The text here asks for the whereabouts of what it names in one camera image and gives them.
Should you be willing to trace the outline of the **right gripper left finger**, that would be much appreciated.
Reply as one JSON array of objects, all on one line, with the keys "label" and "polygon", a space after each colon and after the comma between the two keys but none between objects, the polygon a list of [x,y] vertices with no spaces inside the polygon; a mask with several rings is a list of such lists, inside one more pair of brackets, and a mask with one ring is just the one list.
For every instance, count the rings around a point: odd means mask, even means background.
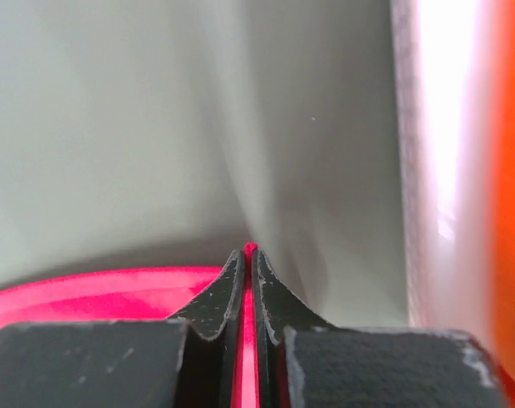
[{"label": "right gripper left finger", "polygon": [[173,315],[187,327],[176,407],[229,407],[237,363],[245,256],[233,251],[219,276]]}]

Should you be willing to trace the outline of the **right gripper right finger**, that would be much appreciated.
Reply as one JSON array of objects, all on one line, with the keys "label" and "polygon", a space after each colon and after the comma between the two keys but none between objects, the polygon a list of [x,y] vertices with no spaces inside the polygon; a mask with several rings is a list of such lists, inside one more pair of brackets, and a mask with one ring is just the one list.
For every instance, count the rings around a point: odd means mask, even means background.
[{"label": "right gripper right finger", "polygon": [[252,292],[256,328],[257,392],[260,407],[278,405],[277,348],[284,328],[298,331],[334,325],[316,314],[277,276],[261,249],[252,254]]}]

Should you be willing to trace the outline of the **crimson red t-shirt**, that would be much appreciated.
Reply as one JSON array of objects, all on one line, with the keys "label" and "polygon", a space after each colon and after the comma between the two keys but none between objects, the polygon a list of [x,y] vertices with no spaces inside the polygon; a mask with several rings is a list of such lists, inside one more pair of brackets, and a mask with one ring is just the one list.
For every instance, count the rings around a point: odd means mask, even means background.
[{"label": "crimson red t-shirt", "polygon": [[[252,254],[229,407],[257,407]],[[120,269],[0,291],[0,407],[176,407],[187,327],[173,315],[224,266]]]}]

